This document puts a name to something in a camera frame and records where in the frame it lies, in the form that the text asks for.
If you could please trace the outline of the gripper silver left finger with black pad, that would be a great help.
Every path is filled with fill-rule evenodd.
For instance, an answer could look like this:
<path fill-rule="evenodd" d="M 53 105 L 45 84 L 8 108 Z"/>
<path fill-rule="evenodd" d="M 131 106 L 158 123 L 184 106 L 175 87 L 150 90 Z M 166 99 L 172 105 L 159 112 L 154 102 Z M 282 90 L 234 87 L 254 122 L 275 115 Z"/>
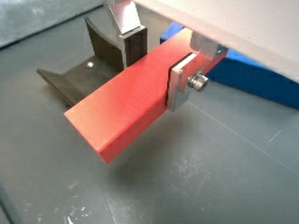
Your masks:
<path fill-rule="evenodd" d="M 130 67 L 147 55 L 147 28 L 142 25 L 132 0 L 103 0 L 116 29 L 123 65 Z"/>

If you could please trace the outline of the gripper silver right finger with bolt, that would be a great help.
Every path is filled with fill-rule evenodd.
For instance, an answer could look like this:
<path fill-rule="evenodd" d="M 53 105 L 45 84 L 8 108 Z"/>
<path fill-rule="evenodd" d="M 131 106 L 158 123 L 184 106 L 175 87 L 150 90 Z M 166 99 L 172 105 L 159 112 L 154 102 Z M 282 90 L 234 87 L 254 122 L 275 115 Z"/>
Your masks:
<path fill-rule="evenodd" d="M 171 111 L 188 101 L 192 89 L 202 92 L 207 87 L 207 73 L 228 53 L 224 45 L 196 31 L 191 33 L 190 48 L 191 52 L 170 68 L 166 104 Z"/>

